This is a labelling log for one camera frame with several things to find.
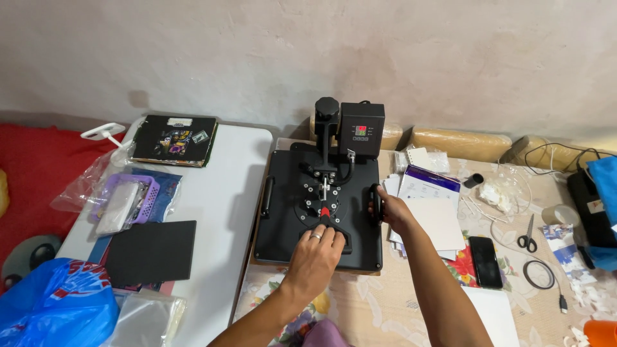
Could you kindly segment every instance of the black scissors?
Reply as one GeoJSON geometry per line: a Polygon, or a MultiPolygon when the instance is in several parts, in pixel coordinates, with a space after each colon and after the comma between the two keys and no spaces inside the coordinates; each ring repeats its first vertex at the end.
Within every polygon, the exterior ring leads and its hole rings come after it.
{"type": "Polygon", "coordinates": [[[529,227],[527,228],[527,235],[519,236],[516,239],[516,243],[520,248],[527,248],[530,253],[534,253],[538,250],[538,245],[531,238],[531,232],[534,230],[534,215],[531,215],[531,220],[529,220],[529,227]]]}

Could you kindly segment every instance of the hand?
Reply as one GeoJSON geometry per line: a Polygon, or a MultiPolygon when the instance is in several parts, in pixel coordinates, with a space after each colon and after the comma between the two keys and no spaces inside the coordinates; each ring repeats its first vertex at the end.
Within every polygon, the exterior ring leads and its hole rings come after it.
{"type": "MultiPolygon", "coordinates": [[[[377,187],[377,194],[383,200],[381,208],[384,211],[384,222],[388,223],[397,233],[402,233],[409,222],[415,220],[403,199],[389,195],[380,186],[377,187]]],[[[373,202],[368,203],[368,212],[373,213],[373,202]]]]}
{"type": "Polygon", "coordinates": [[[328,286],[344,246],[343,234],[333,228],[326,229],[323,224],[305,232],[291,256],[280,291],[292,304],[302,309],[306,307],[328,286]],[[313,234],[320,235],[321,239],[311,237],[313,234]]]}

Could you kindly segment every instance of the smartphone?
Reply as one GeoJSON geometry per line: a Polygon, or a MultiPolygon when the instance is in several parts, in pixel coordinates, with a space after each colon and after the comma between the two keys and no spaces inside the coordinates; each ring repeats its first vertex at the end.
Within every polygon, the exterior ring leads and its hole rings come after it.
{"type": "Polygon", "coordinates": [[[471,236],[469,246],[478,285],[492,289],[503,288],[493,240],[488,237],[471,236]]]}

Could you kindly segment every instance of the wall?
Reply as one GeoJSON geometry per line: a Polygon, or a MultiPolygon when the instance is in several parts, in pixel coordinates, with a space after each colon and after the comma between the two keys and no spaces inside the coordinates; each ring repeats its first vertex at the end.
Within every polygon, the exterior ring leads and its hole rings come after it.
{"type": "Polygon", "coordinates": [[[320,96],[384,103],[404,127],[608,136],[617,2],[0,4],[4,114],[130,123],[153,109],[283,128],[320,96]]]}

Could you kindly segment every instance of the orange object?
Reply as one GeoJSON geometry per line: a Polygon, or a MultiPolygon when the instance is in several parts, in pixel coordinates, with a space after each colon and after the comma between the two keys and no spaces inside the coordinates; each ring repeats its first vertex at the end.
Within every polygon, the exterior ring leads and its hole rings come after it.
{"type": "Polygon", "coordinates": [[[617,347],[617,322],[588,320],[583,332],[591,347],[617,347]]]}

